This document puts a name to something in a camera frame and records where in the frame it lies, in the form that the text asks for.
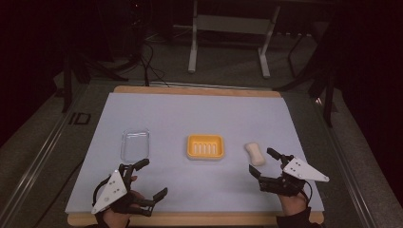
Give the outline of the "person's left hand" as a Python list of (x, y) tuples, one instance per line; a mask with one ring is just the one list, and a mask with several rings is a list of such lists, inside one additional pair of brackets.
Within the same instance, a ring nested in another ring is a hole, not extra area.
[[(137, 178), (137, 176), (132, 176), (131, 181), (135, 181)], [(135, 196), (137, 199), (144, 199), (144, 196), (135, 190), (130, 190), (129, 193), (132, 196)], [(136, 203), (131, 203), (130, 208), (140, 208), (140, 205)], [(114, 212), (112, 209), (105, 210), (103, 215), (104, 222), (109, 228), (126, 228), (130, 218), (130, 214), (117, 213)]]

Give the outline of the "metal floor rail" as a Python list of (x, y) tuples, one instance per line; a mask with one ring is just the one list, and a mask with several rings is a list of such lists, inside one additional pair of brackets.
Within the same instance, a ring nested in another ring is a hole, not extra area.
[(363, 228), (377, 228), (373, 184), (383, 183), (383, 174), (339, 90), (333, 95), (330, 120), (332, 126), (326, 128), (359, 222)]
[(0, 148), (0, 228), (10, 228), (86, 89), (78, 85), (73, 90), (66, 112), (62, 99), (51, 97)]

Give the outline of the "white metal table frame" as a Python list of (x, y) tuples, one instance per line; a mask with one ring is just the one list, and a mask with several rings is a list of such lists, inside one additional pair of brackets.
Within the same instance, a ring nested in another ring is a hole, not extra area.
[(199, 14), (198, 3), (198, 0), (193, 0), (192, 41), (187, 71), (189, 73), (196, 72), (199, 30), (245, 33), (265, 36), (264, 43), (258, 48), (258, 56), (262, 77), (265, 79), (269, 78), (271, 73), (269, 70), (266, 52), (274, 34), (274, 28), (278, 20), (281, 6), (274, 6), (274, 10), (269, 19), (253, 19)]

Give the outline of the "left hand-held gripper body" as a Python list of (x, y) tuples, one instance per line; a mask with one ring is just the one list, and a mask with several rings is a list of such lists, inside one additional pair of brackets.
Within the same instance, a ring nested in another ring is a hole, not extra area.
[[(129, 164), (120, 164), (117, 170), (101, 181), (93, 193), (92, 211), (93, 215), (101, 213), (106, 209), (112, 209), (114, 212), (130, 215), (142, 215), (150, 217), (155, 205), (153, 200), (137, 199), (132, 196), (131, 178), (127, 177), (126, 169)], [(130, 208), (131, 203), (140, 205), (140, 208)]]

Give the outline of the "cream soap bar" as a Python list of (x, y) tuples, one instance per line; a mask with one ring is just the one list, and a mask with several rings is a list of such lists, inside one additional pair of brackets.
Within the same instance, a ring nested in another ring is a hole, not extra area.
[(256, 142), (250, 142), (245, 145), (245, 150), (247, 151), (250, 162), (255, 166), (265, 165), (266, 160), (262, 155), (259, 145)]

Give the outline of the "black tripod stand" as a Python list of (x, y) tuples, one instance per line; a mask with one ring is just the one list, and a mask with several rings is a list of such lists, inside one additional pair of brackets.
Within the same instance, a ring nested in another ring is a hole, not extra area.
[(63, 64), (63, 88), (61, 89), (62, 97), (64, 98), (63, 113), (66, 113), (72, 104), (72, 76), (75, 76), (79, 83), (88, 84), (90, 82), (91, 76), (87, 67), (94, 67), (96, 70), (114, 81), (126, 81), (126, 78), (115, 74), (111, 69), (102, 66), (84, 53), (75, 48), (68, 48), (65, 51)]

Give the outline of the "clear plastic container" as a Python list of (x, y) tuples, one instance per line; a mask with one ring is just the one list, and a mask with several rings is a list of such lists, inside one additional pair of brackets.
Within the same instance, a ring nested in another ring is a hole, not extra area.
[(126, 163), (138, 162), (149, 156), (149, 131), (147, 129), (127, 129), (122, 136), (121, 160)]

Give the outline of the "person's right hand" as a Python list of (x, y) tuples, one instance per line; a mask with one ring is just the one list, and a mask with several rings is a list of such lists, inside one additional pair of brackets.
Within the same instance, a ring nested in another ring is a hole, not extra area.
[(301, 193), (292, 197), (278, 195), (278, 199), (284, 216), (296, 215), (307, 208), (307, 199)]

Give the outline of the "light blue table mat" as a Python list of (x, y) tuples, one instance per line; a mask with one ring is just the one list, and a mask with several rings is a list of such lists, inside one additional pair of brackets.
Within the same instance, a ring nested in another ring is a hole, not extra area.
[[(288, 107), (281, 98), (112, 93), (98, 122), (67, 213), (88, 213), (95, 187), (121, 163), (127, 129), (148, 130), (150, 163), (135, 190), (145, 197), (166, 189), (157, 212), (276, 212), (274, 194), (263, 193), (248, 171), (247, 143), (303, 158)], [(219, 161), (186, 156), (191, 134), (223, 138)]]

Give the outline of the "yellow soap dish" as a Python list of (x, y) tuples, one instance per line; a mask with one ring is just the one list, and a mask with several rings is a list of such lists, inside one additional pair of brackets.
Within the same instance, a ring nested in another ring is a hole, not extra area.
[(221, 160), (225, 155), (223, 138), (220, 135), (189, 135), (187, 137), (186, 155), (190, 160)]

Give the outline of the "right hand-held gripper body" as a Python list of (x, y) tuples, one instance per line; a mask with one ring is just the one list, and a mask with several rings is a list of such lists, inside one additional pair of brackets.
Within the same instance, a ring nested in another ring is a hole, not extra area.
[(316, 170), (307, 162), (292, 155), (274, 155), (272, 157), (281, 161), (282, 173), (278, 178), (269, 178), (258, 173), (259, 189), (263, 192), (274, 193), (287, 197), (296, 196), (303, 192), (307, 181), (328, 182), (329, 177)]

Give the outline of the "black metal stand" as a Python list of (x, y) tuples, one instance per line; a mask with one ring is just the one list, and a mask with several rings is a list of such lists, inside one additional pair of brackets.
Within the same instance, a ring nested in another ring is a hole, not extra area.
[(308, 89), (308, 95), (311, 98), (319, 100), (322, 93), (325, 93), (323, 104), (323, 119), (325, 123), (332, 127), (332, 108), (333, 108), (333, 95), (335, 90), (336, 76), (329, 64), (318, 64), (316, 60), (317, 50), (319, 43), (326, 33), (325, 28), (314, 28), (311, 31), (311, 36), (317, 43), (317, 47), (306, 66), (297, 74), (297, 77), (291, 83), (275, 87), (275, 91), (288, 91), (296, 86), (300, 86), (309, 80), (312, 84)]

